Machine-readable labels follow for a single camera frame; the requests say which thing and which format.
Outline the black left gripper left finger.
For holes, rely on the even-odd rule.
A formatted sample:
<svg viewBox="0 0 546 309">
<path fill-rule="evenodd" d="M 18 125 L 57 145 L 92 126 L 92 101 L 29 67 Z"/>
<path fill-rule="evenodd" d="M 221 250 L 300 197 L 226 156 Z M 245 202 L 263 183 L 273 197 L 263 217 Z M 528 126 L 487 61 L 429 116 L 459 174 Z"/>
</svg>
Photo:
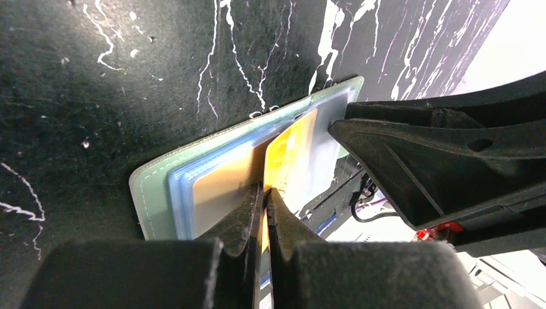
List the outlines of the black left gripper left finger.
<svg viewBox="0 0 546 309">
<path fill-rule="evenodd" d="M 264 190 L 184 241 L 69 242 L 48 255 L 21 308 L 255 308 Z"/>
</svg>

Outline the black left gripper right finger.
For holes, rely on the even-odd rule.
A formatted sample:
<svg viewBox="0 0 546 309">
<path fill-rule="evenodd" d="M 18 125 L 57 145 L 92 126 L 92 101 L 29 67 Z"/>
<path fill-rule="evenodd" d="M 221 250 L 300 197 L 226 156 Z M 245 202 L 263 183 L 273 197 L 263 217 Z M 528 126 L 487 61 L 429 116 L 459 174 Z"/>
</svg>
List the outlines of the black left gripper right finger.
<svg viewBox="0 0 546 309">
<path fill-rule="evenodd" d="M 274 308 L 480 308 L 442 242 L 329 242 L 265 196 Z"/>
</svg>

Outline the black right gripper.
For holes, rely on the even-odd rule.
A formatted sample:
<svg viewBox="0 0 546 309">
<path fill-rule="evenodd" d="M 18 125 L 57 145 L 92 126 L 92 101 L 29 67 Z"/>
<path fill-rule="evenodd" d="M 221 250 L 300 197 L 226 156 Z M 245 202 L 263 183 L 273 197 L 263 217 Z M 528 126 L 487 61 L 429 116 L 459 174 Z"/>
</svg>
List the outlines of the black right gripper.
<svg viewBox="0 0 546 309">
<path fill-rule="evenodd" d="M 545 250 L 545 74 L 418 100 L 354 102 L 329 133 L 403 220 L 430 240 L 486 256 Z M 359 170 L 311 201 L 316 233 L 352 217 Z"/>
</svg>

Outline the orange gold credit card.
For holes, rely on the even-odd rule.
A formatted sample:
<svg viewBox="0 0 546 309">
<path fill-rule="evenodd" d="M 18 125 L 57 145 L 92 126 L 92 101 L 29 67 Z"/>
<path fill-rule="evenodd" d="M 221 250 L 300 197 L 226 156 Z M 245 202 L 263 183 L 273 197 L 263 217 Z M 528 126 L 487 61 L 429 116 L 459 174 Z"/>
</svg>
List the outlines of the orange gold credit card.
<svg viewBox="0 0 546 309">
<path fill-rule="evenodd" d="M 248 187 L 263 181 L 265 152 L 272 137 L 222 151 L 214 165 L 193 184 L 191 239 L 212 228 L 242 201 Z"/>
</svg>

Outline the mint green card holder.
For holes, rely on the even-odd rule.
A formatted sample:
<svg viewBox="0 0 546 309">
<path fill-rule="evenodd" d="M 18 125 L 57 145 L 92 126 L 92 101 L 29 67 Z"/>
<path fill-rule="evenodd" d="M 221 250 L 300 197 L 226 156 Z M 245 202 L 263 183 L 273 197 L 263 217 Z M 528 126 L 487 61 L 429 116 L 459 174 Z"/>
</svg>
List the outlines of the mint green card holder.
<svg viewBox="0 0 546 309">
<path fill-rule="evenodd" d="M 196 215 L 193 186 L 197 179 L 264 144 L 313 110 L 328 113 L 329 117 L 343 114 L 347 104 L 359 96 L 363 84 L 364 77 L 353 77 L 264 115 L 255 112 L 240 124 L 181 146 L 136 169 L 129 177 L 129 188 L 144 238 L 194 239 L 198 227 L 209 229 L 210 224 L 198 221 Z"/>
</svg>

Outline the yellow credit card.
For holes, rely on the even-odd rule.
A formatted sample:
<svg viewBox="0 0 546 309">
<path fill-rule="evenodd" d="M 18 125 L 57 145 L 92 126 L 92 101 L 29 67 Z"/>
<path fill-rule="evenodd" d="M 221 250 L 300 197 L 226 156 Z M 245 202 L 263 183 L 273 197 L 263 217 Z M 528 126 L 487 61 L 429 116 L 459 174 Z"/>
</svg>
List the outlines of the yellow credit card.
<svg viewBox="0 0 546 309">
<path fill-rule="evenodd" d="M 317 109 L 297 119 L 269 143 L 265 152 L 264 191 L 277 189 L 296 215 L 307 203 L 307 172 Z"/>
</svg>

